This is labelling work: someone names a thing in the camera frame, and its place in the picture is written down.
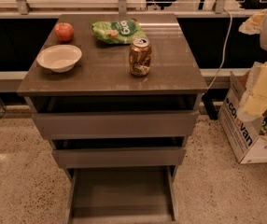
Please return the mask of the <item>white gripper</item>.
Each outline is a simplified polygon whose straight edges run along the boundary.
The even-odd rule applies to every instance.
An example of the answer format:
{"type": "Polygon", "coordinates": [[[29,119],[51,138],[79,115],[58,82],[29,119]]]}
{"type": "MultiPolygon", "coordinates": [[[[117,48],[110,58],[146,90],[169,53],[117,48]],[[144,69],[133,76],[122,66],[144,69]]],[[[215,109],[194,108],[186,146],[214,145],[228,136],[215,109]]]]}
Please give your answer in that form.
{"type": "MultiPolygon", "coordinates": [[[[238,31],[245,35],[260,34],[260,47],[267,51],[267,9],[244,21],[238,31]]],[[[267,62],[254,62],[239,105],[237,117],[242,121],[260,118],[267,110],[267,62]]]]}

